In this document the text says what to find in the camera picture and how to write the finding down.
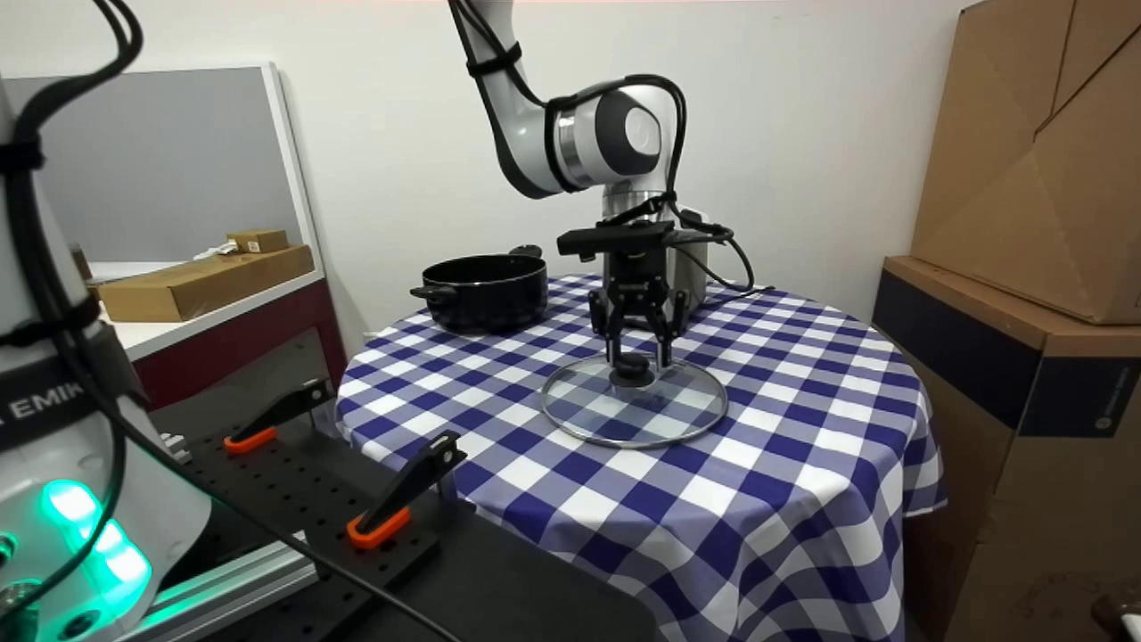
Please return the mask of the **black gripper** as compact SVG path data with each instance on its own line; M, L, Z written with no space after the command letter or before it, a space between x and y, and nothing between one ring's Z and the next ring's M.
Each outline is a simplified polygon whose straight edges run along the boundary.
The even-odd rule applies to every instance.
M603 328L607 364L622 355L621 333L622 328L651 328L655 360L670 366L674 342L674 289L665 282L665 251L630 251L630 253L603 253L603 289L590 304L590 317Z

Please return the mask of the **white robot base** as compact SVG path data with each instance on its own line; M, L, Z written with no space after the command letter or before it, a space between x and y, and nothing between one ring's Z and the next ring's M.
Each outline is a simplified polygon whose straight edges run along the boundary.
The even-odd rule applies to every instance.
M35 634L2 642L120 642L151 612L163 574L210 520L210 498L114 423L40 333L16 259L0 235L0 323L33 342L0 345L0 591L27 603Z

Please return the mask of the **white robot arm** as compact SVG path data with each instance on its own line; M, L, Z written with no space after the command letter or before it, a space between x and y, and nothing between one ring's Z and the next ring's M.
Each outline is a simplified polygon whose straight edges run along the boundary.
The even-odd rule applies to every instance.
M537 97L524 80L514 0L445 2L502 179L527 200L603 193L600 222L563 231L555 246L603 259L588 314L611 366L615 373L665 366L670 342L700 304L674 251L684 90L664 75L622 75Z

